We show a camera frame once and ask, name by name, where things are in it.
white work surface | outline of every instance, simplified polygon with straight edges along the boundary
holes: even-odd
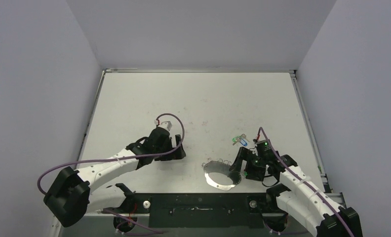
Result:
[[[162,113],[185,126],[182,160],[154,161],[109,184],[124,183],[140,193],[222,193],[206,183],[208,158],[233,162],[232,138],[255,138],[262,126],[280,154],[289,154],[323,189],[316,158],[289,73],[107,73],[80,159],[109,158],[148,136]],[[171,135],[181,133],[173,117]],[[271,185],[274,178],[266,178]],[[264,192],[242,177],[230,193]]]

bolt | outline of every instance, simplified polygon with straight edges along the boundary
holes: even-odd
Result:
[[[146,209],[148,209],[149,207],[151,207],[151,202],[149,202],[149,201],[144,201],[144,202],[143,202],[143,207],[146,208]]]
[[[252,207],[252,208],[257,207],[257,201],[255,201],[255,200],[250,201],[249,202],[249,206]]]

metal frame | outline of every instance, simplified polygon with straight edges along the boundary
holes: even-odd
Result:
[[[311,124],[310,124],[310,121],[309,121],[309,117],[306,113],[306,109],[305,109],[305,106],[304,106],[304,103],[303,103],[303,100],[302,100],[302,97],[300,95],[300,91],[299,91],[299,88],[298,88],[298,84],[297,84],[297,78],[296,78],[296,74],[295,74],[295,71],[294,70],[276,70],[276,71],[270,71],[270,70],[260,70],[260,69],[252,69],[252,70],[246,70],[246,69],[237,69],[237,68],[222,68],[222,67],[209,67],[209,68],[204,68],[204,69],[200,69],[200,68],[194,68],[194,69],[138,69],[138,68],[123,68],[123,69],[115,69],[115,68],[110,68],[110,69],[104,69],[102,71],[102,74],[101,74],[101,78],[100,78],[100,82],[99,82],[99,85],[98,85],[98,89],[97,89],[97,92],[96,92],[96,95],[95,95],[95,99],[94,99],[94,105],[93,105],[93,108],[92,108],[92,112],[91,112],[91,115],[89,117],[89,122],[87,124],[87,127],[86,127],[86,130],[85,130],[85,134],[84,134],[84,138],[83,138],[83,141],[82,141],[82,144],[81,144],[81,147],[80,147],[80,151],[79,151],[79,154],[78,154],[78,160],[80,160],[80,158],[82,157],[82,154],[83,154],[83,148],[86,144],[86,141],[87,141],[87,138],[88,138],[88,133],[89,133],[89,130],[90,130],[90,127],[91,127],[91,123],[92,123],[92,119],[94,117],[94,114],[95,114],[95,109],[96,109],[96,106],[97,106],[97,103],[98,103],[98,99],[99,99],[99,95],[100,95],[100,92],[101,92],[101,89],[102,89],[102,85],[104,83],[104,78],[105,78],[105,74],[106,73],[289,73],[290,74],[290,77],[292,79],[292,83],[293,83],[293,88],[294,88],[294,91],[296,93],[296,96],[297,96],[297,100],[299,102],[299,106],[300,106],[300,110],[302,112],[302,116],[303,116],[303,120],[305,122],[305,125],[307,127],[307,131],[308,131],[308,135],[309,135],[309,138],[311,140],[311,144],[312,144],[312,149],[313,149],[313,153],[315,154],[315,158],[316,158],[316,161],[319,165],[319,170],[320,170],[320,173],[321,173],[321,177],[322,177],[322,181],[324,184],[328,184],[328,181],[326,179],[326,174],[325,174],[325,170],[323,168],[323,164],[322,164],[322,160],[321,160],[321,157],[320,157],[320,154],[319,154],[319,150],[318,150],[318,147],[317,147],[317,143],[316,143],[316,140],[315,140],[315,137],[314,137],[314,134],[313,134],[313,130],[312,130],[312,127],[311,127]],[[328,194],[333,200],[335,200],[336,202],[340,203],[342,206],[346,206],[345,204],[345,200],[344,200],[344,196],[342,193],[336,193],[336,194]],[[105,214],[102,214],[102,213],[88,213],[86,214],[85,216],[95,216],[95,215],[105,215]],[[141,216],[142,214],[134,214],[132,215],[133,217],[136,216]],[[52,221],[52,226],[50,227],[50,232],[49,232],[49,237],[58,237],[60,236],[61,234],[61,224],[59,223],[59,221],[56,219],[56,217],[53,216],[53,221]]]

wall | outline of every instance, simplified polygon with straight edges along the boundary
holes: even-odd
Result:
[[[48,235],[36,180],[77,158],[100,76],[64,0],[0,0],[0,237]]]
[[[391,236],[391,0],[338,0],[297,76],[331,186]]]
[[[106,68],[298,68],[335,0],[67,0]]]

gray wall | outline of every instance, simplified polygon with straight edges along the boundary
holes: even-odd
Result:
[[[100,75],[64,0],[0,0],[0,237],[48,235],[36,180],[77,158]]]
[[[391,236],[391,0],[338,0],[297,75],[330,184]]]
[[[295,69],[335,0],[67,0],[103,67]]]

